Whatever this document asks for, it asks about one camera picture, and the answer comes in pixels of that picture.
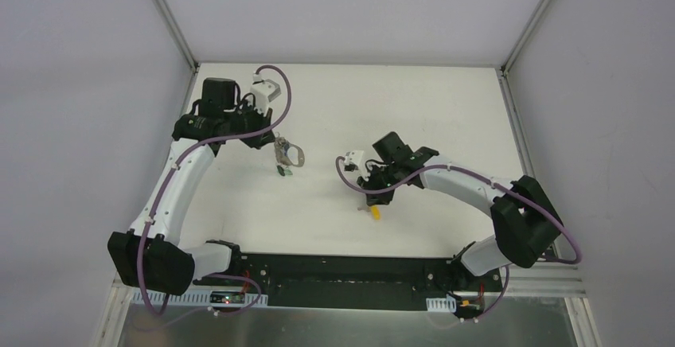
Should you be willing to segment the yellow tagged key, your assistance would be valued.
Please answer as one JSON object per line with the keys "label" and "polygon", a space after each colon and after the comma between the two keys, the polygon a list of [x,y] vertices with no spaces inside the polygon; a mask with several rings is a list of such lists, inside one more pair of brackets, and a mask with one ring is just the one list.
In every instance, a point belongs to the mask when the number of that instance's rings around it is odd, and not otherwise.
{"label": "yellow tagged key", "polygon": [[358,211],[368,213],[368,215],[375,221],[381,220],[380,210],[374,206],[360,206],[357,208]]}

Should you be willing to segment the metal keyring carabiner plate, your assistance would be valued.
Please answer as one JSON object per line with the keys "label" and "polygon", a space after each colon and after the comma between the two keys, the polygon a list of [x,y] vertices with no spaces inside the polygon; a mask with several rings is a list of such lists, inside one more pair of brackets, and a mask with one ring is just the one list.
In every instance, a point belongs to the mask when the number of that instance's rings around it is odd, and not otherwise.
{"label": "metal keyring carabiner plate", "polygon": [[275,163],[282,176],[291,176],[293,168],[303,168],[306,163],[304,150],[290,142],[280,133],[275,133],[274,140]]}

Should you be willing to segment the green tagged key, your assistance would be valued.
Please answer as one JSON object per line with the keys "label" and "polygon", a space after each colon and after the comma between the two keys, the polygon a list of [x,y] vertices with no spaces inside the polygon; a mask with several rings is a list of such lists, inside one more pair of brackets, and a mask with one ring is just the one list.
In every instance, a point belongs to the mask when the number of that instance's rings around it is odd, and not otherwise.
{"label": "green tagged key", "polygon": [[282,177],[291,177],[293,176],[293,172],[289,166],[284,166],[284,165],[277,165],[276,166],[277,171],[280,176]]}

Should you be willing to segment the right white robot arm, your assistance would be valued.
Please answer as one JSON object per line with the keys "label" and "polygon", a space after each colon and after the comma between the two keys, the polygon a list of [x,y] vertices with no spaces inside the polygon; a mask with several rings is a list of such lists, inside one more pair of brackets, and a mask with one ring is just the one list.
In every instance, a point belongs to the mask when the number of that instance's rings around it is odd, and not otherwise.
{"label": "right white robot arm", "polygon": [[486,214],[493,233],[464,247],[451,262],[451,278],[460,290],[470,291],[484,274],[510,264],[531,267],[561,236],[562,222],[539,182],[487,177],[453,163],[429,147],[413,150],[395,132],[373,143],[376,161],[363,151],[345,154],[346,171],[358,171],[357,189],[369,207],[388,205],[401,185],[444,193]]}

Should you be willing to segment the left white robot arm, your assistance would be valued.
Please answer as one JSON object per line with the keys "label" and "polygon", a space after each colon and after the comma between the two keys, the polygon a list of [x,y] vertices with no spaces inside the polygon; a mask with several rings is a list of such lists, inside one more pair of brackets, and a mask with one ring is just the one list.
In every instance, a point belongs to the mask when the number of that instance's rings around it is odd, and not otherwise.
{"label": "left white robot arm", "polygon": [[122,282],[171,295],[184,294],[193,281],[213,275],[235,286],[243,266],[232,257],[239,248],[209,240],[180,248],[181,230],[197,187],[228,136],[261,149],[274,141],[271,102],[281,87],[253,76],[249,92],[235,80],[207,78],[201,97],[174,124],[170,153],[142,212],[126,232],[113,232],[107,249]]}

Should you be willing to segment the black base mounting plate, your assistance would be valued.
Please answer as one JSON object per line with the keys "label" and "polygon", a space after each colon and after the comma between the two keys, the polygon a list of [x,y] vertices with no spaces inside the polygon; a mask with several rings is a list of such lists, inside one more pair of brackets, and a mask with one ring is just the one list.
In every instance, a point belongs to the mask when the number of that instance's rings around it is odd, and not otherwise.
{"label": "black base mounting plate", "polygon": [[462,291],[497,293],[500,273],[474,276],[456,255],[447,258],[289,255],[236,249],[228,270],[195,280],[231,286],[232,275],[250,278],[253,294],[269,306],[355,310],[426,310],[429,298]]}

